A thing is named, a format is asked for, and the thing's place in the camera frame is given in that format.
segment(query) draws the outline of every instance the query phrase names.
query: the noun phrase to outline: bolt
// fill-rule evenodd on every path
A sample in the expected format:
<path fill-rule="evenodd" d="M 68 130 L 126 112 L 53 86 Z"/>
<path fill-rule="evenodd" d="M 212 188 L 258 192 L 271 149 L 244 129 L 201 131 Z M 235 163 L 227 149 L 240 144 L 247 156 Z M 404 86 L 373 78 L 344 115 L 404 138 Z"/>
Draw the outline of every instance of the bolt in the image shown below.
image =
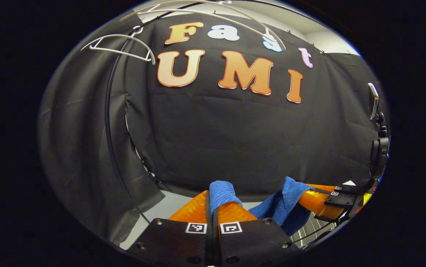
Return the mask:
<path fill-rule="evenodd" d="M 263 263 L 261 263 L 261 267 L 265 267 L 265 266 L 271 266 L 273 264 L 273 262 L 272 261 L 266 261 L 266 262 L 263 262 Z"/>
<path fill-rule="evenodd" d="M 202 260 L 199 257 L 189 257 L 188 262 L 190 263 L 200 263 Z"/>
<path fill-rule="evenodd" d="M 137 243 L 136 247 L 139 248 L 140 250 L 145 250 L 146 249 L 145 245 L 142 244 L 142 243 Z"/>
<path fill-rule="evenodd" d="M 240 258 L 238 258 L 238 257 L 229 257 L 229 258 L 227 258 L 226 259 L 226 262 L 227 263 L 236 263 L 236 262 L 238 262 L 240 260 Z"/>
<path fill-rule="evenodd" d="M 165 263 L 163 263 L 163 262 L 154 262 L 154 264 L 156 265 L 156 266 L 159 266 L 159 267 L 169 267 L 167 264 L 165 264 Z"/>

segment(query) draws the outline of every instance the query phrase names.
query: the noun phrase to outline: blue towel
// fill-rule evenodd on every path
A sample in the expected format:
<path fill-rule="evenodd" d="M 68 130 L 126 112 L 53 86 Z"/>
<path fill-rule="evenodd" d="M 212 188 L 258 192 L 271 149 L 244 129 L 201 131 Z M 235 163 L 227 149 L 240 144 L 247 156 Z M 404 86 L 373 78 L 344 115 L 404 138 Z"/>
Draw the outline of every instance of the blue towel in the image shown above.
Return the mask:
<path fill-rule="evenodd" d="M 277 191 L 249 212 L 256 218 L 272 217 L 287 235 L 293 235 L 307 222 L 310 211 L 296 205 L 301 195 L 313 187 L 286 177 L 282 191 Z"/>
<path fill-rule="evenodd" d="M 233 185 L 228 181 L 214 181 L 210 184 L 210 211 L 213 212 L 221 205 L 228 202 L 237 202 L 242 206 L 241 201 L 236 197 Z"/>
<path fill-rule="evenodd" d="M 296 182 L 286 177 L 281 191 L 277 191 L 264 202 L 249 212 L 256 218 L 272 217 L 274 221 L 287 233 L 293 235 L 307 223 L 310 211 L 301 205 L 296 205 L 301 195 L 313 187 Z M 236 202 L 242 205 L 236 197 L 233 185 L 228 181 L 214 181 L 210 184 L 210 212 L 228 202 Z"/>

